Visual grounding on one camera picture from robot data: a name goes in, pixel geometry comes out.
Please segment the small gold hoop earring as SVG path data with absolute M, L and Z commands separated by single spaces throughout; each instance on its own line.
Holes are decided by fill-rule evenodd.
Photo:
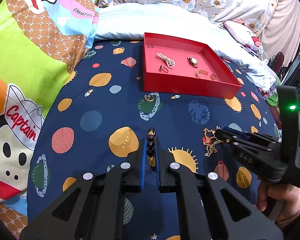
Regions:
M 153 102 L 154 101 L 154 95 L 152 95 L 152 94 L 144 95 L 143 98 L 146 102 Z

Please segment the gold cuff bangle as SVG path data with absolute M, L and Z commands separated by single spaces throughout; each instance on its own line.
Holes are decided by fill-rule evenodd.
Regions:
M 217 75 L 216 74 L 214 74 L 214 73 L 210 74 L 207 70 L 204 70 L 204 69 L 197 70 L 197 72 L 195 74 L 195 77 L 199 78 L 199 79 L 202 79 L 203 76 L 209 76 L 212 81 L 217 80 Z

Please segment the gold wrist watch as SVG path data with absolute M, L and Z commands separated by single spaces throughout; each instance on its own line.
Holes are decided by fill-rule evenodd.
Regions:
M 193 66 L 194 68 L 198 67 L 198 61 L 194 57 L 187 57 L 187 60 L 188 60 L 189 64 L 191 66 Z

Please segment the pearl bow brooch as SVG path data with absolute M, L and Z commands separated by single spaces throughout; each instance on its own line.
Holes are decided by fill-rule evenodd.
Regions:
M 162 53 L 157 53 L 157 58 L 166 64 L 170 69 L 175 67 L 175 61 Z

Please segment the red shallow jewelry box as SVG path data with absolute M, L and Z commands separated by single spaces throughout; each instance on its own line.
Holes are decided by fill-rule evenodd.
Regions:
M 143 41 L 143 90 L 146 92 L 232 99 L 242 87 L 228 66 L 207 44 L 154 33 L 144 33 Z M 175 67 L 168 68 L 157 58 L 157 53 L 173 59 Z M 187 57 L 197 59 L 198 67 L 191 66 Z M 209 76 L 196 78 L 199 69 L 216 74 L 217 80 L 212 81 Z

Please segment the green cloth bundle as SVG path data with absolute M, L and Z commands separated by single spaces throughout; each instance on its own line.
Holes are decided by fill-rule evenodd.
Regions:
M 266 102 L 271 106 L 271 107 L 277 107 L 279 105 L 279 97 L 277 94 L 277 86 L 281 85 L 281 81 L 279 77 L 276 77 L 276 83 L 271 86 L 269 95 L 266 98 Z

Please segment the navy planet print sheet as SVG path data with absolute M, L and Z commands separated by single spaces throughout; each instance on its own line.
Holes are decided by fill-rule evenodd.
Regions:
M 257 177 L 212 132 L 230 127 L 279 136 L 280 126 L 243 68 L 223 60 L 241 84 L 232 99 L 143 90 L 144 42 L 95 41 L 55 99 L 31 161 L 27 217 L 33 222 L 79 176 L 108 172 L 142 147 L 153 127 L 176 161 L 216 172 L 251 203 Z M 146 102 L 144 95 L 154 95 Z

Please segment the dark red chair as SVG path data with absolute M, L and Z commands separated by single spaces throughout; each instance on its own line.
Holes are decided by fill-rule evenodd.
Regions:
M 268 62 L 268 66 L 276 73 L 279 74 L 280 69 L 283 66 L 284 62 L 284 54 L 280 51 L 276 55 L 274 55 Z

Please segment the pink cartoon small pillow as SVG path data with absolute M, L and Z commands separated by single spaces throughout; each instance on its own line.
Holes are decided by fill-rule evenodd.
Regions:
M 223 25 L 238 43 L 256 53 L 259 52 L 259 48 L 262 44 L 248 27 L 233 21 L 225 21 Z

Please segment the beige curtain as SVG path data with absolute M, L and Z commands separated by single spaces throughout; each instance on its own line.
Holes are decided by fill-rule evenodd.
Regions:
M 279 0 L 263 31 L 262 46 L 271 58 L 282 52 L 286 67 L 294 60 L 300 43 L 300 2 Z

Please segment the light blue pillow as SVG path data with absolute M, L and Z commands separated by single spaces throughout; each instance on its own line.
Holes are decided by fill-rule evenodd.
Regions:
M 258 88 L 271 92 L 277 85 L 273 70 L 208 17 L 165 3 L 122 3 L 99 10 L 96 40 L 141 40 L 145 33 L 205 43 L 222 59 L 243 68 Z

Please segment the colourful monkey cartoon blanket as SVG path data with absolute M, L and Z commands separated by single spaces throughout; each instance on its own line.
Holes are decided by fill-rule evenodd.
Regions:
M 96 1 L 0 0 L 0 213 L 26 191 L 45 117 L 92 47 Z M 0 239 L 16 239 L 25 223 L 8 211 Z

